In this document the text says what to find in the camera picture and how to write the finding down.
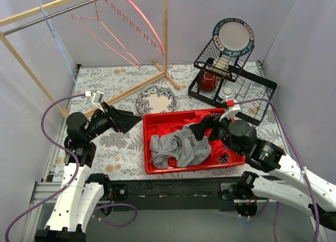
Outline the red tank top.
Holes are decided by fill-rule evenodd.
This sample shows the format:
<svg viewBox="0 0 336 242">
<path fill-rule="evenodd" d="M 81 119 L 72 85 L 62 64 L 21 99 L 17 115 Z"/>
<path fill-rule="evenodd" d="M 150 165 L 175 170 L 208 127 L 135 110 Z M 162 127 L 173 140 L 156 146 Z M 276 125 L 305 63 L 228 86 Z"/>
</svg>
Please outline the red tank top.
<svg viewBox="0 0 336 242">
<path fill-rule="evenodd" d="M 161 123 L 148 131 L 149 163 L 157 169 L 187 168 L 198 165 L 216 165 L 229 158 L 228 147 L 220 140 L 210 141 L 211 130 L 206 130 L 198 141 L 190 129 L 200 123 L 208 111 L 197 113 L 192 119 Z"/>
</svg>

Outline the grey tank top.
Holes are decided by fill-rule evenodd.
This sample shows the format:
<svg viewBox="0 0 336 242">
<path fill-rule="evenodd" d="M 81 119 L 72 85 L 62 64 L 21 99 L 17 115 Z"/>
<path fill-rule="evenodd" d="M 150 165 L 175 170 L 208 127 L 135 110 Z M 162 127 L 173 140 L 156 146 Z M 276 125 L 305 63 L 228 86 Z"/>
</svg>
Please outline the grey tank top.
<svg viewBox="0 0 336 242">
<path fill-rule="evenodd" d="M 176 159 L 177 167 L 196 166 L 204 162 L 212 151 L 208 137 L 198 141 L 189 124 L 163 136 L 151 136 L 149 149 L 150 163 L 158 169 L 168 168 L 171 157 Z"/>
</svg>

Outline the black white striped tank top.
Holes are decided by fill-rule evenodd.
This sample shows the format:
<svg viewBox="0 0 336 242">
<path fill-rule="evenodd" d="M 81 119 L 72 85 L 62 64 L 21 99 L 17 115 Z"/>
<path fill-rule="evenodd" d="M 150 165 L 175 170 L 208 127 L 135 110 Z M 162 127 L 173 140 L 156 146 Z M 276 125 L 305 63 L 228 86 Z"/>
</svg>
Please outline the black white striped tank top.
<svg viewBox="0 0 336 242">
<path fill-rule="evenodd" d="M 212 164 L 225 164 L 228 163 L 229 154 L 228 147 L 224 145 L 220 140 L 210 142 L 212 147 L 210 161 Z"/>
</svg>

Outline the thin pink wire hanger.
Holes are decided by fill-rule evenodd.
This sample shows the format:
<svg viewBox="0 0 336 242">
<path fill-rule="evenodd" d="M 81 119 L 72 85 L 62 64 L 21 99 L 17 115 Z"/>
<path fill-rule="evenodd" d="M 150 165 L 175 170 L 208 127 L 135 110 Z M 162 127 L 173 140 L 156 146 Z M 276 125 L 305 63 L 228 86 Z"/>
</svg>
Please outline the thin pink wire hanger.
<svg viewBox="0 0 336 242">
<path fill-rule="evenodd" d="M 112 52 L 116 53 L 119 57 L 121 57 L 123 60 L 128 62 L 130 65 L 134 66 L 137 69 L 141 68 L 140 62 L 127 51 L 124 44 L 116 37 L 116 35 L 108 28 L 108 26 L 102 21 L 99 13 L 99 9 L 97 6 L 97 0 L 92 0 L 94 4 L 95 9 L 95 17 L 86 17 L 86 16 L 78 16 L 78 15 L 72 15 L 72 20 L 79 25 L 82 29 L 84 29 L 86 32 L 88 32 L 91 36 L 93 36 L 95 39 L 100 41 L 103 45 L 105 45 L 108 49 L 110 49 Z M 98 22 L 100 26 L 118 43 L 118 45 L 121 47 L 124 54 L 118 52 L 116 49 L 114 49 L 110 44 L 105 42 L 103 39 L 101 39 L 99 36 L 97 36 L 95 33 L 93 33 L 89 28 L 85 27 L 80 21 L 81 20 L 92 20 L 95 22 Z"/>
</svg>

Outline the blue wire hanger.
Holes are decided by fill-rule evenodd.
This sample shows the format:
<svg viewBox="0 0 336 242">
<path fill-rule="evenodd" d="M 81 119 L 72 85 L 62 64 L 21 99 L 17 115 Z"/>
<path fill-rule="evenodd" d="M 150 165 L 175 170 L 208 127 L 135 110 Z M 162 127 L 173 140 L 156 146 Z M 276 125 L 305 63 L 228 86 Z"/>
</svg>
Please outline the blue wire hanger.
<svg viewBox="0 0 336 242">
<path fill-rule="evenodd" d="M 63 43 L 61 42 L 60 36 L 59 36 L 59 34 L 58 34 L 58 32 L 57 32 L 57 30 L 56 30 L 56 28 L 55 28 L 53 22 L 50 22 L 50 21 L 47 19 L 47 14 L 46 14 L 46 12 L 44 11 L 42 5 L 40 5 L 39 7 L 40 7 L 40 10 L 41 10 L 41 12 L 42 12 L 42 14 L 43 14 L 44 21 L 45 21 L 45 23 L 47 24 L 47 27 L 48 27 L 50 33 L 52 34 L 52 36 L 53 36 L 53 38 L 54 38 L 54 40 L 55 40 L 55 42 L 56 42 L 56 44 L 57 44 L 57 46 L 58 46 L 58 48 L 59 48 L 61 54 L 62 54 L 62 56 L 63 56 L 63 59 L 64 59 L 66 65 L 67 65 L 67 68 L 68 68 L 68 72 L 69 72 L 69 74 L 71 75 L 71 77 L 72 77 L 72 79 L 73 79 L 73 82 L 74 82 L 74 84 L 75 84 L 75 87 L 76 87 L 77 91 L 80 92 L 80 88 L 79 88 L 79 86 L 78 86 L 78 84 L 77 84 L 75 74 L 74 74 L 74 72 L 73 72 L 73 70 L 72 70 L 72 68 L 71 68 L 71 66 L 70 66 L 70 62 L 69 62 L 69 60 L 68 60 L 68 58 L 67 58 L 67 55 L 66 55 L 66 53 L 65 53 L 65 50 L 64 50 L 64 48 L 63 48 Z"/>
</svg>

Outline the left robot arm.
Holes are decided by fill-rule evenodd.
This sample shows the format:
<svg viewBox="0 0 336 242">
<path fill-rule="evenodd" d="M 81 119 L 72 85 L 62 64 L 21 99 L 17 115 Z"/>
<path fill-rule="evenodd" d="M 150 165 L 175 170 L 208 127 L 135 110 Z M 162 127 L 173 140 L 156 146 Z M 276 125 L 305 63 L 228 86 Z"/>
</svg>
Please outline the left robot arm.
<svg viewBox="0 0 336 242">
<path fill-rule="evenodd" d="M 64 178 L 54 210 L 45 228 L 36 231 L 35 241 L 86 241 L 86 228 L 98 201 L 113 193 L 108 175 L 90 173 L 97 148 L 93 139 L 109 129 L 127 133 L 141 120 L 105 102 L 91 119 L 81 112 L 68 116 Z"/>
</svg>

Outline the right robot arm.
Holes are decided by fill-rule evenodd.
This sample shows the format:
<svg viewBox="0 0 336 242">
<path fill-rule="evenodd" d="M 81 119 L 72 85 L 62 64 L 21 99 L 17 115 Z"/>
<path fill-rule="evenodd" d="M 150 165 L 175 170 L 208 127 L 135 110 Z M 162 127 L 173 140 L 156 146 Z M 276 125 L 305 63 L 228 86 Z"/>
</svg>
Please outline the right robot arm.
<svg viewBox="0 0 336 242">
<path fill-rule="evenodd" d="M 225 190 L 237 199 L 252 196 L 273 199 L 305 212 L 320 225 L 335 230 L 335 185 L 309 170 L 302 170 L 289 154 L 273 143 L 257 138 L 256 129 L 244 120 L 206 115 L 191 131 L 199 141 L 210 129 L 209 140 L 220 140 L 252 168 L 277 177 L 286 185 L 245 171 L 237 184 Z"/>
</svg>

